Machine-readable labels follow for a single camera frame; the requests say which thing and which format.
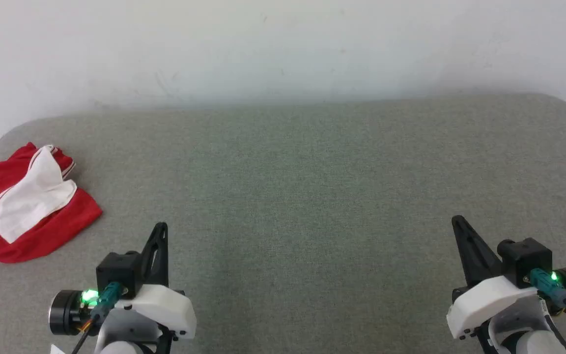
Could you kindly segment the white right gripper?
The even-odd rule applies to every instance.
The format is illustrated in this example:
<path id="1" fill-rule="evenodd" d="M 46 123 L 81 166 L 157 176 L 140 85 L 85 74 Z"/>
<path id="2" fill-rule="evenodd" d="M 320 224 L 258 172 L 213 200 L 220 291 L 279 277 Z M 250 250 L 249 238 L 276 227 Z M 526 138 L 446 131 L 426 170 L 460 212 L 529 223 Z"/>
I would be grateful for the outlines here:
<path id="1" fill-rule="evenodd" d="M 453 339 L 483 328 L 491 340 L 520 331 L 540 330 L 540 299 L 535 287 L 519 289 L 501 275 L 502 262 L 462 216 L 452 217 L 466 286 L 447 312 Z"/>

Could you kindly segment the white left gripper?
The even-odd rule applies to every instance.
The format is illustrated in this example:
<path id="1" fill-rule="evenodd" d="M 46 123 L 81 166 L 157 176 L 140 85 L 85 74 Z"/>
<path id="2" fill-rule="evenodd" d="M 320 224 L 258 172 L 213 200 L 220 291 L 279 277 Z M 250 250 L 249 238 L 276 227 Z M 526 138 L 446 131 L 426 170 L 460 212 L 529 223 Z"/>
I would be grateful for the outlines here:
<path id="1" fill-rule="evenodd" d="M 139 283 L 143 284 L 133 299 L 122 299 L 115 309 L 134 311 L 174 331 L 182 340 L 192 340 L 197 318 L 191 300 L 169 286 L 168 226 L 158 222 L 140 253 Z"/>

